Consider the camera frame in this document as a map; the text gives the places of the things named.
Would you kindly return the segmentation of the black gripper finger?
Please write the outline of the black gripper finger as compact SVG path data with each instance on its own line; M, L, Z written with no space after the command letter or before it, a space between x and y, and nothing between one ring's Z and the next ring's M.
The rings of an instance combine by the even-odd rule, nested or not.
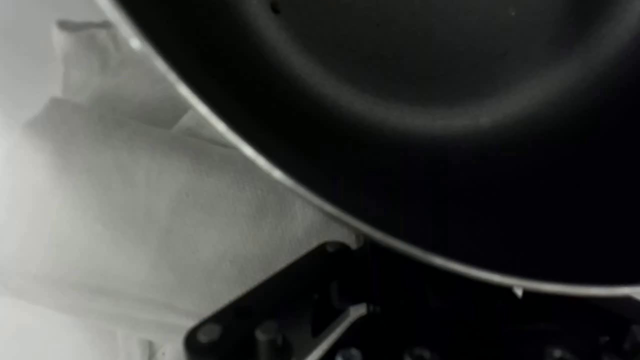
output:
M369 314L367 304L351 306L335 325L328 327L328 330L310 349L304 360L322 360L330 353L330 349L343 338L343 334L367 314Z

